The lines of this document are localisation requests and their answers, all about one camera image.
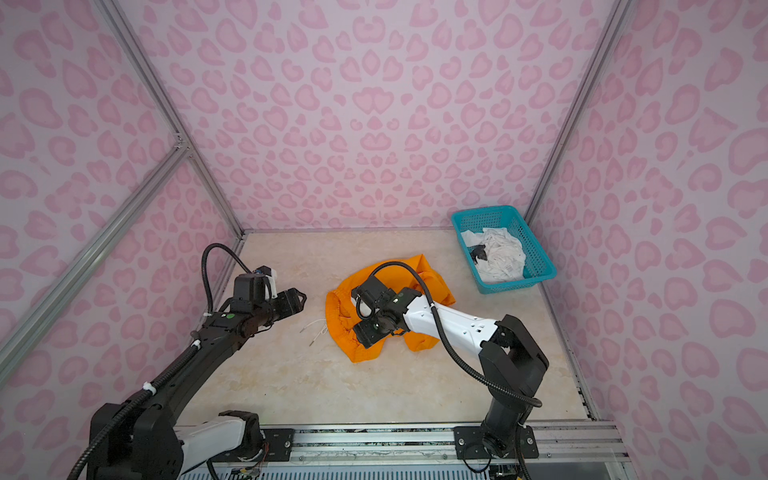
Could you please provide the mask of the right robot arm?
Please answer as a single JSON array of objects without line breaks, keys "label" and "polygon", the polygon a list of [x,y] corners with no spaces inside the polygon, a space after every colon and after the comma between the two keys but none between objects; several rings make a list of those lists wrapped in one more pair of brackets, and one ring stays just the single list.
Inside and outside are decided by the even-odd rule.
[{"label": "right robot arm", "polygon": [[488,389],[492,401],[479,427],[479,439],[463,442],[462,457],[538,456],[526,423],[532,411],[542,406],[536,393],[549,360],[520,319],[469,315],[434,303],[411,288],[396,292],[361,285],[353,290],[352,300],[361,315],[353,331],[363,347],[402,333],[435,337],[461,370]]}]

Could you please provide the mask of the orange shorts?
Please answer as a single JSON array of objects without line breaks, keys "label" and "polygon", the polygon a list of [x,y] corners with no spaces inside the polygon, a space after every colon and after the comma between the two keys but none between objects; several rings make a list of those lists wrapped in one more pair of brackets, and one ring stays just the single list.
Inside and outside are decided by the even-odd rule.
[{"label": "orange shorts", "polygon": [[[430,290],[433,299],[442,305],[452,306],[456,299],[442,275],[435,270],[424,254],[416,255],[402,262],[413,268]],[[378,358],[383,350],[385,339],[366,348],[357,339],[353,328],[361,322],[357,315],[352,291],[361,285],[376,267],[383,262],[372,264],[343,280],[340,285],[326,296],[325,319],[328,332],[333,341],[349,358],[352,363],[361,363]],[[420,293],[423,289],[410,273],[403,267],[386,267],[376,277],[384,285],[398,292],[404,287],[412,288]]]}]

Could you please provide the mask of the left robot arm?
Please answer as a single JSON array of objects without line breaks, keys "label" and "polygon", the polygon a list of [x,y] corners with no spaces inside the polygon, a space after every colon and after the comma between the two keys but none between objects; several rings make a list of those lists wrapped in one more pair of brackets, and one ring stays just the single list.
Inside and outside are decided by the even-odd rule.
[{"label": "left robot arm", "polygon": [[177,479],[225,454],[262,459],[266,441],[255,413],[227,410],[193,426],[177,421],[212,374],[275,322],[303,311],[306,295],[282,291],[251,313],[215,312],[192,343],[155,379],[121,404],[106,403],[90,422],[89,444],[71,479]]}]

